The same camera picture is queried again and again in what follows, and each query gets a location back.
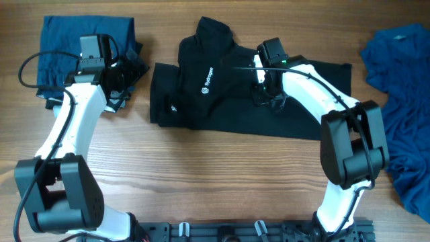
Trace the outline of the black polo shirt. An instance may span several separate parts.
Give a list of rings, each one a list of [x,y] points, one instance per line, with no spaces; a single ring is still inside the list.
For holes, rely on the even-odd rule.
[[[202,17],[179,44],[178,64],[157,63],[150,121],[160,127],[320,140],[320,124],[292,98],[258,106],[257,51],[239,46],[230,27]]]

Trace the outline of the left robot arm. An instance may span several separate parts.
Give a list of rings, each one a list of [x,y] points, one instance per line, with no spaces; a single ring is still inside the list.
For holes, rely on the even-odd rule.
[[[107,34],[83,35],[77,65],[58,87],[64,98],[48,138],[32,159],[14,170],[21,196],[13,224],[26,216],[37,233],[63,234],[66,240],[148,241],[148,233],[129,212],[107,206],[87,166],[89,146],[102,112],[117,112],[130,99],[148,65],[133,51],[121,55]]]

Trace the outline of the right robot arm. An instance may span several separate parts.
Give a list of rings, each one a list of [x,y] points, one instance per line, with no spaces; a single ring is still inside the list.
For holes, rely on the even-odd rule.
[[[312,218],[312,241],[334,241],[352,232],[361,195],[372,190],[389,162],[380,106],[359,102],[329,83],[303,56],[288,56],[279,38],[257,47],[252,68],[258,98],[283,106],[298,101],[321,127],[320,163],[328,184]]]

